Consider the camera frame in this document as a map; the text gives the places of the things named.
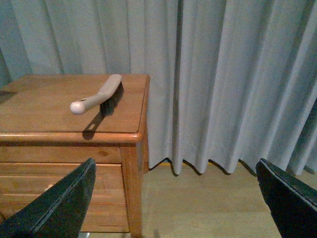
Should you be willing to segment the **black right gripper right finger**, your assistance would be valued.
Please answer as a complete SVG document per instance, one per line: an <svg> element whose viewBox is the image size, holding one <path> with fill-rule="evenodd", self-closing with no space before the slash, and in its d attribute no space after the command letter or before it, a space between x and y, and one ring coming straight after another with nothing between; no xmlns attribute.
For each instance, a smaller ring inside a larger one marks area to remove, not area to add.
<svg viewBox="0 0 317 238"><path fill-rule="evenodd" d="M257 179L265 203L283 238L317 236L317 191L261 158Z"/></svg>

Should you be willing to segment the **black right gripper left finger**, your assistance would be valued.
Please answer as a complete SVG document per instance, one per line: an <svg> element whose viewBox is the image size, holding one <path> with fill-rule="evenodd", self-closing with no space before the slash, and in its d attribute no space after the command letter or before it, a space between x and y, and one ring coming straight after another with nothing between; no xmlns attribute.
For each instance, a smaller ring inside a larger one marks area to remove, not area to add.
<svg viewBox="0 0 317 238"><path fill-rule="evenodd" d="M96 179L89 158L25 208L0 225L2 238L77 238Z"/></svg>

